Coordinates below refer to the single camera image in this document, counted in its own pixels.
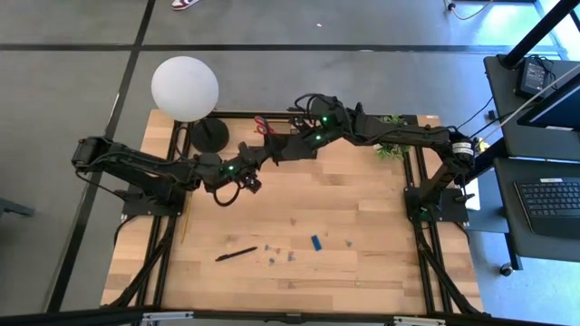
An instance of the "blue block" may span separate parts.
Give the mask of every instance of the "blue block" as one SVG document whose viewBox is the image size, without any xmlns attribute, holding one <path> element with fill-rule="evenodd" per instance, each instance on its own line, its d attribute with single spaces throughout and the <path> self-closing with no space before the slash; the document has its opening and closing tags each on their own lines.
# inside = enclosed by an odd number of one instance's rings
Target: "blue block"
<svg viewBox="0 0 580 326">
<path fill-rule="evenodd" d="M 318 240 L 318 236 L 313 235 L 311 238 L 312 238 L 312 244 L 314 245 L 314 249 L 316 251 L 321 250 L 323 247 L 320 245 L 320 240 Z"/>
</svg>

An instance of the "white globe lamp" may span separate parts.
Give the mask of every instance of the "white globe lamp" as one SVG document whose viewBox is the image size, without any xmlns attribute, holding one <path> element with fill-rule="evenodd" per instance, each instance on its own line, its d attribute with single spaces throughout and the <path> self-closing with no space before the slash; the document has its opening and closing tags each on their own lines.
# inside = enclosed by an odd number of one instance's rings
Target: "white globe lamp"
<svg viewBox="0 0 580 326">
<path fill-rule="evenodd" d="M 151 94 L 157 107 L 173 119 L 192 122 L 191 144 L 203 153 L 217 153 L 229 140 L 224 122 L 206 116 L 216 108 L 216 75 L 202 61 L 179 56 L 168 59 L 153 73 Z"/>
</svg>

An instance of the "scissors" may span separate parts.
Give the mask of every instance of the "scissors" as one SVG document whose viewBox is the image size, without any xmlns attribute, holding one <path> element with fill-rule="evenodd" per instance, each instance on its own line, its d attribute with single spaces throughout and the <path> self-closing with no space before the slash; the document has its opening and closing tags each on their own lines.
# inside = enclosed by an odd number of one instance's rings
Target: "scissors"
<svg viewBox="0 0 580 326">
<path fill-rule="evenodd" d="M 272 127 L 270 127 L 270 125 L 268 124 L 268 121 L 266 119 L 264 119 L 260 116 L 255 116 L 254 121 L 256 122 L 256 131 L 260 135 L 267 135 L 267 134 L 275 133 L 274 129 L 272 129 Z"/>
</svg>

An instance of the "wooden tabletop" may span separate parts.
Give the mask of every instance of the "wooden tabletop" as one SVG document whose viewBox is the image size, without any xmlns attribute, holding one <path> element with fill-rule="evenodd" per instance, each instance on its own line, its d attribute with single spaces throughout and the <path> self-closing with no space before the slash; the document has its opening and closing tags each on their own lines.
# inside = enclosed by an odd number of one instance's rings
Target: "wooden tabletop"
<svg viewBox="0 0 580 326">
<path fill-rule="evenodd" d="M 432 116 L 419 120 L 440 124 Z M 220 152 L 222 158 L 235 156 L 241 141 L 263 144 L 253 120 L 223 121 L 229 127 L 230 141 Z M 153 110 L 141 150 L 165 158 L 172 126 L 173 120 Z M 285 123 L 274 124 L 279 132 L 288 128 Z M 418 180 L 414 155 L 412 158 Z M 440 161 L 427 149 L 425 158 L 432 175 Z M 163 307 L 425 312 L 417 247 L 405 217 L 402 190 L 406 180 L 401 161 L 381 160 L 372 148 L 355 147 L 341 139 L 320 149 L 316 160 L 282 162 L 280 167 L 267 161 L 258 178 L 263 186 L 257 194 L 242 190 L 237 201 L 225 208 L 202 189 L 192 194 L 178 221 Z M 218 196 L 226 201 L 234 190 L 225 187 Z M 102 303 L 115 300 L 140 269 L 151 221 L 151 216 L 141 216 L 122 229 Z M 453 224 L 439 223 L 439 228 L 449 275 L 481 309 L 466 236 Z M 321 251 L 315 251 L 312 235 L 320 239 Z M 222 254 L 251 246 L 258 249 L 215 262 Z M 289 254 L 295 259 L 289 261 Z M 156 280 L 154 271 L 150 289 Z M 432 271 L 431 280 L 440 307 L 439 286 Z M 152 302 L 151 293 L 148 291 L 147 302 Z"/>
</svg>

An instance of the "black cable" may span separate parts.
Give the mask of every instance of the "black cable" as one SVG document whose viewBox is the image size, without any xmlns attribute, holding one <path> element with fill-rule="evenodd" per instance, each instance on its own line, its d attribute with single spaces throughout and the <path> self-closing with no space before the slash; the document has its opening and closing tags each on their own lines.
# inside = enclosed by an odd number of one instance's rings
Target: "black cable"
<svg viewBox="0 0 580 326">
<path fill-rule="evenodd" d="M 175 131 L 173 131 L 173 133 L 176 135 L 175 136 L 175 139 L 178 138 L 177 135 L 179 135 L 179 132 L 182 131 L 182 130 L 185 130 L 186 139 L 188 138 L 189 128 L 188 127 L 181 126 L 181 127 L 177 128 L 177 129 L 175 129 Z M 179 155 L 178 160 L 188 160 L 189 159 L 188 157 L 183 156 L 183 154 L 181 153 L 181 149 L 179 149 L 179 146 L 175 147 L 175 151 L 178 152 L 178 155 Z"/>
<path fill-rule="evenodd" d="M 214 191 L 213 192 L 213 195 L 214 195 L 214 200 L 216 201 L 216 204 L 218 204 L 218 205 L 220 205 L 222 207 L 227 207 L 227 206 L 230 206 L 230 205 L 234 204 L 234 202 L 237 199 L 237 196 L 239 195 L 239 190 L 242 189 L 242 186 L 240 186 L 239 182 L 236 182 L 236 184 L 237 184 L 236 193 L 234 194 L 234 196 L 231 199 L 229 199 L 225 203 L 219 201 L 219 199 L 218 199 L 218 192 L 217 191 Z"/>
<path fill-rule="evenodd" d="M 460 222 L 454 222 L 454 223 L 459 228 L 459 230 L 461 230 L 465 234 L 465 236 L 468 238 L 468 244 L 469 244 L 469 234 L 468 234 L 468 232 L 465 230 L 465 228 L 463 227 L 463 225 L 461 225 Z"/>
<path fill-rule="evenodd" d="M 112 246 L 113 247 L 117 244 L 117 238 L 119 237 L 119 232 L 121 231 L 121 229 L 135 217 L 137 217 L 137 216 L 127 216 L 127 219 L 122 221 L 119 224 L 119 226 L 117 226 L 117 229 L 115 230 L 115 236 L 112 238 Z"/>
<path fill-rule="evenodd" d="M 111 156 L 113 156 L 113 157 L 114 157 L 114 156 L 126 156 L 126 157 L 129 157 L 129 158 L 131 158 L 131 159 L 140 160 L 141 162 L 147 162 L 147 163 L 150 163 L 150 164 L 156 164 L 156 165 L 158 165 L 158 166 L 169 166 L 169 165 L 173 165 L 173 164 L 179 163 L 179 160 L 175 160 L 175 161 L 168 161 L 168 162 L 160 162 L 160 161 L 154 161 L 154 160 L 152 160 L 152 159 L 141 158 L 141 157 L 135 156 L 135 155 L 133 155 L 133 154 L 131 154 L 131 153 L 124 153 L 124 152 L 112 152 L 112 153 L 106 153 L 106 154 L 103 154 L 103 155 L 101 155 L 101 156 L 97 157 L 97 158 L 96 158 L 96 159 L 95 159 L 95 160 L 94 160 L 94 161 L 93 161 L 93 162 L 92 162 L 92 163 L 89 165 L 89 167 L 92 167 L 92 166 L 94 166 L 94 165 L 97 165 L 97 164 L 101 163 L 101 161 L 105 160 L 107 157 L 111 157 Z"/>
<path fill-rule="evenodd" d="M 556 75 L 552 72 L 552 67 L 554 67 L 554 62 L 549 60 L 548 58 L 546 58 L 545 56 L 539 56 L 537 54 L 532 54 L 529 56 L 529 58 L 534 59 L 534 61 L 536 62 L 537 65 L 539 65 L 540 67 L 542 67 L 542 69 L 544 69 L 544 72 L 546 72 L 549 76 L 549 83 L 552 83 L 553 81 L 555 81 L 557 79 Z M 546 67 L 545 62 L 550 62 L 550 67 Z M 558 89 L 558 86 L 556 84 L 554 84 L 552 86 L 552 89 L 554 91 L 556 91 Z"/>
<path fill-rule="evenodd" d="M 531 108 L 533 108 L 533 107 L 535 107 L 535 106 L 536 106 L 536 104 L 530 104 L 530 105 L 528 105 L 527 107 L 525 107 L 525 108 L 524 108 L 524 109 L 522 109 L 522 110 L 529 110 L 529 109 L 531 109 Z M 487 125 L 483 126 L 483 128 L 479 129 L 479 130 L 478 130 L 478 131 L 476 131 L 476 132 L 475 132 L 473 135 L 469 136 L 469 138 L 470 138 L 470 139 L 473 139 L 473 138 L 474 138 L 475 136 L 477 136 L 477 135 L 478 135 L 478 134 L 479 134 L 481 131 L 485 130 L 487 127 L 491 126 L 491 125 L 492 125 L 492 124 L 494 124 L 495 122 L 497 122 L 497 121 L 499 121 L 499 120 L 502 120 L 502 119 L 504 119 L 505 117 L 507 117 L 507 116 L 511 115 L 512 113 L 514 113 L 514 111 L 511 111 L 511 112 L 509 112 L 509 113 L 506 113 L 506 114 L 504 114 L 504 115 L 502 115 L 502 116 L 500 116 L 500 117 L 497 117 L 497 118 L 493 119 L 493 120 L 492 120 L 492 121 L 490 121 L 490 122 L 489 122 Z"/>
<path fill-rule="evenodd" d="M 459 129 L 459 128 L 461 128 L 461 127 L 465 126 L 465 125 L 466 125 L 468 122 L 472 121 L 472 120 L 473 120 L 475 117 L 477 117 L 477 116 L 478 116 L 478 114 L 480 114 L 480 113 L 481 113 L 483 110 L 485 110 L 485 109 L 486 109 L 486 107 L 487 107 L 487 106 L 488 106 L 488 105 L 491 103 L 491 100 L 493 100 L 493 96 L 492 96 L 491 98 L 489 98 L 489 101 L 488 101 L 488 103 L 486 103 L 486 105 L 485 105 L 483 108 L 481 108 L 481 109 L 479 109 L 479 111 L 475 112 L 475 114 L 474 114 L 473 116 L 471 116 L 471 118 L 469 118 L 469 119 L 467 119 L 465 122 L 461 123 L 461 124 L 459 125 L 459 127 L 457 127 L 457 129 Z"/>
<path fill-rule="evenodd" d="M 80 174 L 80 172 L 79 172 L 79 171 L 75 171 L 75 172 L 74 172 L 74 174 L 75 174 L 75 175 L 76 175 L 76 177 L 77 177 L 77 178 L 79 178 L 80 180 L 82 180 L 82 181 L 84 181 L 84 182 L 86 182 L 86 183 L 88 183 L 88 184 L 90 184 L 90 185 L 94 185 L 94 186 L 96 186 L 96 187 L 99 187 L 99 188 L 101 188 L 102 190 L 104 190 L 104 191 L 106 191 L 106 192 L 108 192 L 108 193 L 110 193 L 110 194 L 112 194 L 112 195 L 115 195 L 116 197 L 119 197 L 119 198 L 120 198 L 122 201 L 125 201 L 125 198 L 121 197 L 121 195 L 119 195 L 119 194 L 115 193 L 114 191 L 112 191 L 112 190 L 110 190 L 110 189 L 108 189 L 108 188 L 106 188 L 106 187 L 103 187 L 103 186 L 99 185 L 99 184 L 98 184 L 98 183 L 96 183 L 96 182 L 92 182 L 92 181 L 90 181 L 90 180 L 89 180 L 88 178 L 86 178 L 86 177 L 81 177 L 81 174 Z"/>
<path fill-rule="evenodd" d="M 308 98 L 308 101 L 306 102 L 306 107 L 303 108 L 302 106 L 300 106 L 299 102 L 305 98 Z M 326 98 L 327 98 L 327 96 L 324 94 L 321 94 L 321 93 L 307 93 L 305 95 L 302 95 L 298 99 L 296 99 L 294 101 L 294 105 L 297 107 L 297 109 L 301 110 L 304 113 L 304 115 L 306 116 L 306 118 L 308 119 L 310 124 L 313 125 L 313 127 L 316 127 L 316 122 L 317 122 L 317 120 L 313 119 L 312 111 L 311 111 L 312 103 L 315 99 L 323 101 L 324 103 L 326 103 L 328 106 L 331 106 L 331 107 L 338 106 L 344 112 L 344 116 L 346 118 L 346 124 L 348 125 L 349 132 L 350 132 L 351 136 L 356 138 L 356 139 L 359 139 L 359 136 L 354 133 L 353 122 L 351 120 L 351 116 L 348 113 L 348 110 L 344 107 L 344 105 L 342 105 L 342 103 L 340 103 L 335 97 L 333 97 L 334 102 L 329 102 L 326 100 Z"/>
</svg>

